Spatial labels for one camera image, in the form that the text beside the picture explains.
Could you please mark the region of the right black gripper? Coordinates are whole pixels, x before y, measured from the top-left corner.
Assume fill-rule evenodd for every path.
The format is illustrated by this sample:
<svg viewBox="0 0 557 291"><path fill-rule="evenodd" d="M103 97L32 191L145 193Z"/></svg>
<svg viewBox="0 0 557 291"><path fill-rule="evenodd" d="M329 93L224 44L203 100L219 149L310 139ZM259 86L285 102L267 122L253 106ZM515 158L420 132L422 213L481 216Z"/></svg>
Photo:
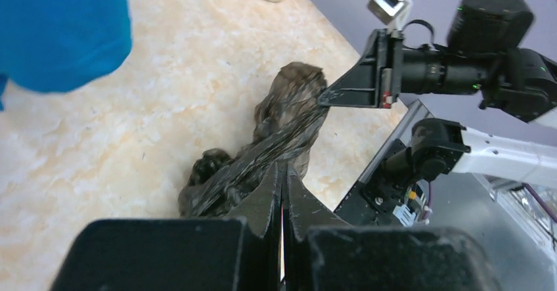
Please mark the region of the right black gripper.
<svg viewBox="0 0 557 291"><path fill-rule="evenodd" d="M403 34L375 29L361 58L326 88L320 106L391 108L401 92Z"/></svg>

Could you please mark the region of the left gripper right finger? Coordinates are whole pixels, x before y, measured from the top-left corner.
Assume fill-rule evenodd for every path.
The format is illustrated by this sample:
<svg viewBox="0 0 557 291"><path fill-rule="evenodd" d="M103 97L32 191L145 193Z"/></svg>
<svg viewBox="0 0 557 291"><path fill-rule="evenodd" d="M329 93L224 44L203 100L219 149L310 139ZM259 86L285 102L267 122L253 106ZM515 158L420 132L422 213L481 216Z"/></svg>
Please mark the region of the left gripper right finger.
<svg viewBox="0 0 557 291"><path fill-rule="evenodd" d="M283 289L299 290L303 270L311 265L311 258L303 251L311 226L348 225L305 187L293 165L286 166L283 183Z"/></svg>

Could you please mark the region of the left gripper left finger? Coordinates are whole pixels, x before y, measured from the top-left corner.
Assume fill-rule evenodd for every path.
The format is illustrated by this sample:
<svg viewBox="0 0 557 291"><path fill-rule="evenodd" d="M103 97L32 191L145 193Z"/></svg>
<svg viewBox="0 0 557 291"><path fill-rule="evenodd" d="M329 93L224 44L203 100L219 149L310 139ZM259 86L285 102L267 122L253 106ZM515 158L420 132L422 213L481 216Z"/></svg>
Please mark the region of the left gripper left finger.
<svg viewBox="0 0 557 291"><path fill-rule="evenodd" d="M256 189L228 213L242 224L235 290L280 288L281 188L282 171L275 162Z"/></svg>

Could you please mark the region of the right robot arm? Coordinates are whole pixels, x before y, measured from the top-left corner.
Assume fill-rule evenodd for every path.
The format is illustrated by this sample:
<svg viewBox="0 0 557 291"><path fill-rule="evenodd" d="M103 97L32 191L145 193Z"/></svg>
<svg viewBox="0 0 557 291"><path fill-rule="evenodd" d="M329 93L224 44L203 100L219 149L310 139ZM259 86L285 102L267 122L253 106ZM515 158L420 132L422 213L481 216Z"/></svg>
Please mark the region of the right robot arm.
<svg viewBox="0 0 557 291"><path fill-rule="evenodd" d="M318 99L321 106L390 108L401 93L473 95L526 123L556 127L556 63L520 41L534 15L524 0L461 0L447 45L406 47L410 0L370 0L385 28ZM456 122L416 122L409 146L380 164L390 186L433 181L440 174L478 173L556 187L556 149L489 135Z"/></svg>

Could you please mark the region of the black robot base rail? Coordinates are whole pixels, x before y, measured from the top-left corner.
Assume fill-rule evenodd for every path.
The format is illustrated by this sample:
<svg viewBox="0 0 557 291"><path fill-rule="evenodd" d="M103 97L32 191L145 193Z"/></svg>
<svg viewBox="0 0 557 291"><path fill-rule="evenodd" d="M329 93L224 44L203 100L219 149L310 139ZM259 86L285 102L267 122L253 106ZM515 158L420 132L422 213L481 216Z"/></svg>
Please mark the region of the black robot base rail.
<svg viewBox="0 0 557 291"><path fill-rule="evenodd" d="M403 162L413 125L431 117L430 111L420 101L409 105L402 120L336 206L334 213L337 216L352 225L411 227L422 222L425 201L419 201L416 208L411 208L408 195L410 190L417 189L425 198L427 182L416 181L406 187L397 186L384 172L382 164L397 153L400 153L400 161Z"/></svg>

